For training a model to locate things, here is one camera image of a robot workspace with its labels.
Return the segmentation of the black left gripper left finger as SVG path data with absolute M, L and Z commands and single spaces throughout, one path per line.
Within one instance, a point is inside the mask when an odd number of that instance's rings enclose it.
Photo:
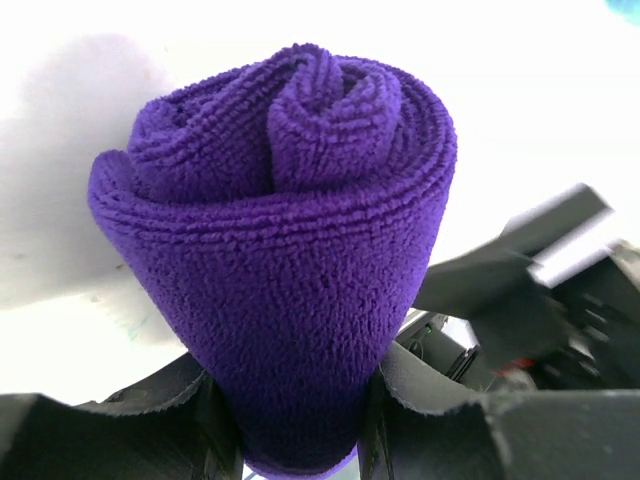
M 1 398 L 4 479 L 239 479 L 242 472 L 226 402 L 188 354 L 101 403 Z

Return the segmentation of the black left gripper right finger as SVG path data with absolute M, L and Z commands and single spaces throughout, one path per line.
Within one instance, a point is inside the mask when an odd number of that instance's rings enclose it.
M 481 393 L 393 344 L 370 384 L 363 479 L 636 479 L 639 394 Z

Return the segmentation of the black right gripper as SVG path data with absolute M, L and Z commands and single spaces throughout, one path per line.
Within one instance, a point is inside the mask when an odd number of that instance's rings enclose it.
M 580 185 L 431 267 L 397 340 L 479 390 L 639 385 L 639 252 Z

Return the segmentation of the purple towel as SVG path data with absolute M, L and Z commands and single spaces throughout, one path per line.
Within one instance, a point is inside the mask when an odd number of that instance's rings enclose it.
M 150 101 L 95 159 L 88 204 L 219 385 L 246 461 L 323 476 L 356 444 L 456 158 L 423 81 L 295 45 Z

